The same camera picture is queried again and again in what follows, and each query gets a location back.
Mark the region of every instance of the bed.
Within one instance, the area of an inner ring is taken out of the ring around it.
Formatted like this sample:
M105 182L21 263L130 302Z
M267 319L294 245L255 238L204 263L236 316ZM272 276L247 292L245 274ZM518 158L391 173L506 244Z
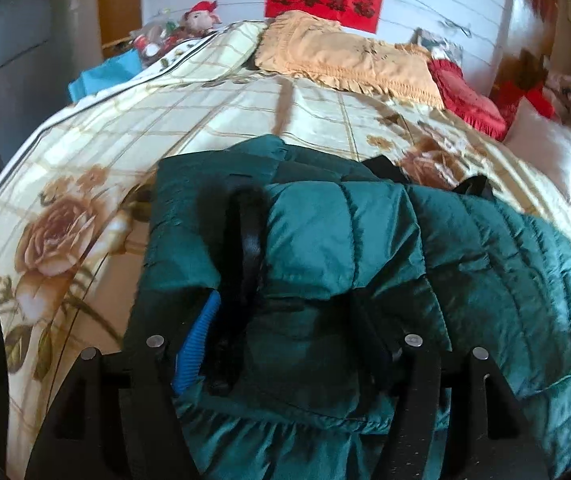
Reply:
M256 69L266 28L239 22L135 81L53 116L0 176L0 317L10 372L8 474L80 351L120 349L147 245L157 162L273 134L353 160L385 155L419 184L489 177L495 195L571 240L549 179L450 112ZM61 225L71 226L61 232Z

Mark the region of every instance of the red hat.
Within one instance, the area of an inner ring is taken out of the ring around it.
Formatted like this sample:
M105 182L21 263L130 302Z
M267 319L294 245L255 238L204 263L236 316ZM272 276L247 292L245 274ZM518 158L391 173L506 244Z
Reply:
M214 2L208 2L207 0L204 0L192 7L188 13L197 12L197 10L207 10L208 12L213 12L214 9L216 9L216 0Z

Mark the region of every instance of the green jacket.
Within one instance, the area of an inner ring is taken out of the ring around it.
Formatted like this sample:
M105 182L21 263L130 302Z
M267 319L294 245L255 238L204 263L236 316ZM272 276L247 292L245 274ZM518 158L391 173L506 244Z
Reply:
M217 288L230 175L264 186L266 301L228 397L202 380L176 399L204 478L369 479L394 402L364 373L345 293L443 350L491 353L549 459L571 466L571 243L502 202L375 177L259 137L162 160L126 346L176 335ZM447 427L447 406L438 429ZM437 479L445 431L431 446Z

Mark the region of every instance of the bedspread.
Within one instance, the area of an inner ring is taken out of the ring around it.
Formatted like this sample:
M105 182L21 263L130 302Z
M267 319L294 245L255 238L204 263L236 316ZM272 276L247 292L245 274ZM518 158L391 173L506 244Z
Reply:
M161 75L60 112L0 177L11 478L22 478L79 352L120 348L160 158L273 134L353 160L384 154L426 186L483 173L498 198L571 240L571 206L507 148L447 111L256 70L249 60L264 29L236 23Z

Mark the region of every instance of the silver bolt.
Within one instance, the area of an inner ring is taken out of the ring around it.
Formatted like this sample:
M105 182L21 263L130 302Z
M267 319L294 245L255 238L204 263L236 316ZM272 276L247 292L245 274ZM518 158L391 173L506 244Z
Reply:
M82 350L82 359L84 361L94 359L95 355L97 355L97 349L94 346L88 346L88 348Z
M479 361L485 361L489 357L488 351L480 346L477 346L472 350L472 355L474 355Z
M163 343L165 343L165 339L162 335L151 335L146 339L146 345L150 348L159 348Z
M423 338L420 335L408 334L406 335L405 342L409 346L414 346L415 348L418 348L421 345L423 345Z

